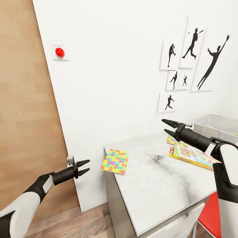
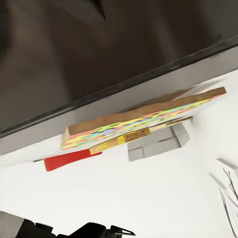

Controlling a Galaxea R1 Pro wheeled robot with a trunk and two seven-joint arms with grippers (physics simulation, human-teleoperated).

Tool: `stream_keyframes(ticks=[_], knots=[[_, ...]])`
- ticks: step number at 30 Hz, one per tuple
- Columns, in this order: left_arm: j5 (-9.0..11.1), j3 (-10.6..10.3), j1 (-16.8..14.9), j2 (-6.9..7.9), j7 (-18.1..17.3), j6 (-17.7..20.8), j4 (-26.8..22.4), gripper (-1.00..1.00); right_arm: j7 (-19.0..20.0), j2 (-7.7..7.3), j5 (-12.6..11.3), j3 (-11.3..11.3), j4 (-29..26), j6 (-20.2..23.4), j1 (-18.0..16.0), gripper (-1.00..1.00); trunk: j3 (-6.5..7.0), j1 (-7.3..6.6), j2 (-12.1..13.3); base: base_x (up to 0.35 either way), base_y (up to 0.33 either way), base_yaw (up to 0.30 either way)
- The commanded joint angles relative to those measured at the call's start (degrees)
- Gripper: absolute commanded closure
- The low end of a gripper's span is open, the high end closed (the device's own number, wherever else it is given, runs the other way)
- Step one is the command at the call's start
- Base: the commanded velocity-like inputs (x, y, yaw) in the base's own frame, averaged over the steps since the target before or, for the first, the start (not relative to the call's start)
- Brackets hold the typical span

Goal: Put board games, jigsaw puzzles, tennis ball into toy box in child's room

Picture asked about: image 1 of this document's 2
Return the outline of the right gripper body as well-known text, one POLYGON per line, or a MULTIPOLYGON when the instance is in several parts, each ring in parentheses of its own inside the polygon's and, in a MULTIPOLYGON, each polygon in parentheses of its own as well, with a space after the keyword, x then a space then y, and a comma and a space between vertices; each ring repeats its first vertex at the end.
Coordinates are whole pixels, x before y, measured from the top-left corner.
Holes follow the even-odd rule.
POLYGON ((178 142, 183 141, 192 147, 194 147, 197 139, 200 137, 200 134, 185 128, 184 123, 180 123, 175 133, 176 133, 176 141, 178 142))

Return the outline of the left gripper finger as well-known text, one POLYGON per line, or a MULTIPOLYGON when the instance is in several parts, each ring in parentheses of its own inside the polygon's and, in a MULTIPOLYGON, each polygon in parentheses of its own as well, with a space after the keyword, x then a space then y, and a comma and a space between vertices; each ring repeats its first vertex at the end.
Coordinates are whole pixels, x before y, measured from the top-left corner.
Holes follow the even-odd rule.
POLYGON ((78 168, 79 168, 79 167, 83 166, 84 164, 86 164, 86 163, 88 163, 88 162, 90 162, 90 160, 78 161, 78 162, 76 163, 77 171, 78 171, 78 168))
POLYGON ((78 172, 78 176, 82 176, 84 173, 88 172, 90 170, 90 168, 81 170, 81 171, 77 171, 78 172))

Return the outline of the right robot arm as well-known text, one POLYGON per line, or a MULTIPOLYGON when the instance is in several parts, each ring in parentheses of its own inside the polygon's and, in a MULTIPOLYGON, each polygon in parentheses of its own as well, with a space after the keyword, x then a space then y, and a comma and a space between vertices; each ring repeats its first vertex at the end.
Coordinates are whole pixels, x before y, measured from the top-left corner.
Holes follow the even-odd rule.
POLYGON ((211 156, 220 161, 213 164, 219 201, 221 238, 238 238, 238 146, 215 138, 207 138, 194 132, 194 122, 178 123, 162 119, 175 132, 164 129, 176 141, 183 141, 202 152, 206 152, 211 143, 216 144, 211 156))

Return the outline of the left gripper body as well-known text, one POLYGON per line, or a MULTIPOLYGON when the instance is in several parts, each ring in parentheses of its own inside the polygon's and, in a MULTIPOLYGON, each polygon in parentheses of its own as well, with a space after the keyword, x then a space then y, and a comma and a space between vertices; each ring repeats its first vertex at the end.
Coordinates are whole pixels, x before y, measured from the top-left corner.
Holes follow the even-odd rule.
POLYGON ((78 172, 77 172, 77 168, 76 168, 76 163, 72 163, 72 167, 69 167, 65 170, 61 171, 61 177, 62 177, 62 181, 65 182, 67 180, 70 180, 72 178, 76 178, 78 179, 78 172))

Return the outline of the jigsaw puzzle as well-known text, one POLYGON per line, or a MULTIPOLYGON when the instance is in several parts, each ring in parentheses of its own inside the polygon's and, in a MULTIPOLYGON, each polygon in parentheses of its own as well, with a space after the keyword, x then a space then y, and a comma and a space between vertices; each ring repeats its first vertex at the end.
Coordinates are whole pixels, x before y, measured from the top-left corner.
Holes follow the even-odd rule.
POLYGON ((129 157, 124 154, 127 152, 110 149, 100 169, 125 175, 129 157))
POLYGON ((186 144, 186 143, 183 142, 183 141, 180 141, 180 142, 176 141, 175 138, 172 137, 171 135, 169 135, 167 143, 170 143, 170 144, 174 144, 174 145, 178 145, 178 146, 181 146, 181 147, 188 148, 188 144, 186 144))

